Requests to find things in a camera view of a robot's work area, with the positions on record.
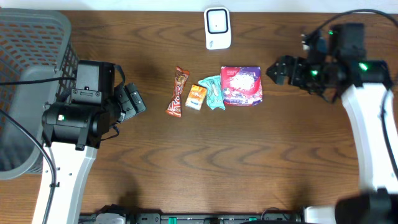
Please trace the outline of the orange brown snack bag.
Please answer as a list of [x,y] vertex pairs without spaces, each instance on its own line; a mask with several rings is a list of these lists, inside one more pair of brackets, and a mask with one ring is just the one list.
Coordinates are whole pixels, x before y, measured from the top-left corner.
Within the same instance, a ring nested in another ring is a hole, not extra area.
[[185,88],[185,84],[188,80],[190,72],[188,70],[183,70],[180,67],[176,67],[175,73],[175,82],[174,82],[174,92],[172,95],[172,99],[166,109],[166,113],[180,118],[182,116],[182,103],[181,103],[181,95],[183,89]]

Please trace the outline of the red purple snack pack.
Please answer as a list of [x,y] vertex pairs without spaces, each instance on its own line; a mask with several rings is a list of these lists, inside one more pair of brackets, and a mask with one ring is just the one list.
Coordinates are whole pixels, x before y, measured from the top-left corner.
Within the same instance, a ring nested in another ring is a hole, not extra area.
[[233,106],[254,106],[262,102],[260,67],[222,67],[223,101]]

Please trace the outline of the small orange box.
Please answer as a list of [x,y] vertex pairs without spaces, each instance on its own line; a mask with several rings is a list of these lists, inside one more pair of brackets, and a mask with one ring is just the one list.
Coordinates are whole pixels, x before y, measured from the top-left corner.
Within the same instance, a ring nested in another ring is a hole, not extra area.
[[206,97],[206,93],[207,89],[205,87],[192,85],[185,106],[199,111]]

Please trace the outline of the green white snack packet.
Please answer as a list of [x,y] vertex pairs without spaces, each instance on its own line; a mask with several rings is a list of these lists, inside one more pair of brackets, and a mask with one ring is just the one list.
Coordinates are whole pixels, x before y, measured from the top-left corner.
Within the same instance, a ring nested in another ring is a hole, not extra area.
[[223,94],[221,91],[221,76],[215,75],[212,77],[207,77],[198,82],[199,85],[207,89],[206,93],[206,103],[208,107],[212,110],[220,108],[225,110],[226,107],[223,101]]

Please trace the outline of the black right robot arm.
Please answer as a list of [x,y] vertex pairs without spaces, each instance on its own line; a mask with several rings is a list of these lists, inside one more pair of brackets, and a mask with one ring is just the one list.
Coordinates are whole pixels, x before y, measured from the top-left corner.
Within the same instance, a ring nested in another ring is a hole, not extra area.
[[337,24],[325,40],[306,36],[305,58],[281,56],[267,69],[276,84],[288,83],[323,96],[334,89],[351,124],[359,164],[358,195],[303,210],[305,223],[397,222],[397,128],[393,82],[387,63],[368,60],[364,25]]

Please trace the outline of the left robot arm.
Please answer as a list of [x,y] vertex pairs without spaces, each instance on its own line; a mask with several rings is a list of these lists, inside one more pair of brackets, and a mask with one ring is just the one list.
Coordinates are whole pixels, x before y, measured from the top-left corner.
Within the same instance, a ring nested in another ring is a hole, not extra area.
[[120,65],[80,60],[76,85],[42,115],[45,144],[33,223],[77,223],[103,135],[146,110]]

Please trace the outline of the white barcode scanner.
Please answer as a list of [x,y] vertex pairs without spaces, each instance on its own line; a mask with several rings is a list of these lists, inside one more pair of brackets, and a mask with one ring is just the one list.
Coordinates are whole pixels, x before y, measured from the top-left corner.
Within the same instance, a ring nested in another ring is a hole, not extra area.
[[210,7],[203,13],[205,43],[208,50],[227,49],[231,46],[231,19],[225,7]]

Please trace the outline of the grey plastic mesh basket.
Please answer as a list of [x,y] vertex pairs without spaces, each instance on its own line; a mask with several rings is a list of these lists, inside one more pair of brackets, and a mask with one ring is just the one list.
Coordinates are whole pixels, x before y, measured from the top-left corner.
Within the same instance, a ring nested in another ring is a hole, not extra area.
[[8,118],[43,143],[43,112],[75,86],[79,58],[71,32],[59,12],[1,9],[2,180],[42,171],[40,149]]

